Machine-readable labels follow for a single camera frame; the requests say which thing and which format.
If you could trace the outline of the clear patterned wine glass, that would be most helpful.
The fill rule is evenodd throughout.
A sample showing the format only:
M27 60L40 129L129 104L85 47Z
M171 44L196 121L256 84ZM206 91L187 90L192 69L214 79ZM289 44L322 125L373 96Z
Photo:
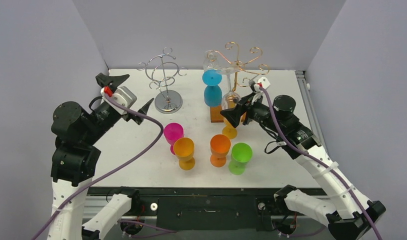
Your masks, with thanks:
M207 50L204 54L203 71L218 70L221 68L218 61L218 54L215 50Z

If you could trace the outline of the orange plastic wine glass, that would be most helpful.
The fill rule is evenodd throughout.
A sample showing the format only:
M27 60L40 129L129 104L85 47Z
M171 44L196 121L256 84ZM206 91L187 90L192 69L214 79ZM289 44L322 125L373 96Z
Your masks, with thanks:
M210 163L217 168L223 167L227 162L227 154L231 148L231 140L223 135L214 135L210 140Z

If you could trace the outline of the clear small wine glass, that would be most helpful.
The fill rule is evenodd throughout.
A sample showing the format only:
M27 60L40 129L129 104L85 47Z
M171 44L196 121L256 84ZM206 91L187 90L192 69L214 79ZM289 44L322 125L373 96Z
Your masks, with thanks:
M231 109L234 108L241 97L234 92L232 87L231 75L236 74L239 71L237 65L231 65L228 67L222 67L216 70L216 73L227 77L227 93L221 99L221 109Z

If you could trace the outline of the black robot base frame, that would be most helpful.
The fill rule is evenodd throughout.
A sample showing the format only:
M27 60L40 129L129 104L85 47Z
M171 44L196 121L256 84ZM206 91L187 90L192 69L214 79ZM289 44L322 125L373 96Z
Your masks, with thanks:
M281 213L275 188L136 187L132 209L115 220L108 239L317 239L322 224Z

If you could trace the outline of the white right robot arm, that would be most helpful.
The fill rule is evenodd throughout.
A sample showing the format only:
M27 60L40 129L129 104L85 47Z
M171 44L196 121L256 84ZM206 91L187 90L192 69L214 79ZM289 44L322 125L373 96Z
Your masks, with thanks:
M261 93L251 93L223 104L220 113L233 127L258 123L329 197L324 201L287 185L274 194L274 209L310 217L327 227L336 240L358 240L369 230L378 234L376 222L386 207L370 200L344 176L319 138L294 114L296 101L288 95L279 95L267 104L262 100Z

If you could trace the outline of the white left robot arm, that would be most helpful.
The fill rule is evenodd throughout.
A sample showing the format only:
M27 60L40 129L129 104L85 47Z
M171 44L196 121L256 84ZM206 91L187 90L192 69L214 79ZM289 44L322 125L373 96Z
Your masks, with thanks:
M116 106L103 101L87 112L77 102L67 101L53 112L51 131L56 135L52 156L53 190L50 240L102 240L123 214L135 215L141 208L139 192L132 187L119 187L113 199L88 222L83 221L88 188L95 175L101 154L95 143L120 119L140 125L149 109L146 103L138 115L127 112L137 97L123 83L128 75L96 76L102 93Z

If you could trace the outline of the pink plastic wine glass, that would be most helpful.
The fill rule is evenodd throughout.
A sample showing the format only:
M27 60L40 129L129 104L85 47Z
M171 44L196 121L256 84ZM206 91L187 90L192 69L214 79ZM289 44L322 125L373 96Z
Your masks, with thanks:
M174 155L175 142L184 137L183 126L177 122L171 122L164 127L163 134L168 144L170 144L170 152Z

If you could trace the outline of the blue plastic wine glass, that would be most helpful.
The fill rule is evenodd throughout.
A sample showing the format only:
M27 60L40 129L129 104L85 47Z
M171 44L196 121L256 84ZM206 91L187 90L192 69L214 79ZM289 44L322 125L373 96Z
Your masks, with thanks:
M222 75L216 70L210 69L203 73L202 81L206 85L204 89L204 102L209 107L217 107L222 101L222 90L219 84L222 81Z

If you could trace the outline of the yellow wine glass at back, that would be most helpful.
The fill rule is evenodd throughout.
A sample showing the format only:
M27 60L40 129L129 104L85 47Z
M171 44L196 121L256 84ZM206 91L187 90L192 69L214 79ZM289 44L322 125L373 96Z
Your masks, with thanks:
M233 127L226 118L223 118L223 122L225 127L222 129L222 134L228 137L230 140L236 138L238 134L237 129Z

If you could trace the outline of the yellow wine glass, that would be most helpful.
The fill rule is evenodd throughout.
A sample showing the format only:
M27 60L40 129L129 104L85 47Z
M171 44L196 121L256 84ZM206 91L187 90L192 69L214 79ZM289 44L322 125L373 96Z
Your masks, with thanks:
M233 127L226 118L223 118L223 122L225 127L222 129L222 134L228 137L230 140L236 138L238 134L237 129Z
M182 170L188 171L195 166L195 144L191 138L182 137L178 139L173 145L173 151Z

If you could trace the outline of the yellow wine glass in front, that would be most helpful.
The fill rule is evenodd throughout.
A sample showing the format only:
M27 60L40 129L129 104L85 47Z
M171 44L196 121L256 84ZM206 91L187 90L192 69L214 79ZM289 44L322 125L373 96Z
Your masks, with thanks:
M195 144L191 138L182 137L178 139L173 145L173 151L182 170L188 171L195 166Z

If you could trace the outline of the green plastic wine glass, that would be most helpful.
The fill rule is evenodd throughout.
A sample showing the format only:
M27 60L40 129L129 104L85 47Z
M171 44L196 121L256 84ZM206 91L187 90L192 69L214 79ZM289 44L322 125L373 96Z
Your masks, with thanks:
M241 175L245 172L247 164L253 157L253 150L248 144L239 142L232 147L230 156L229 171L234 175Z

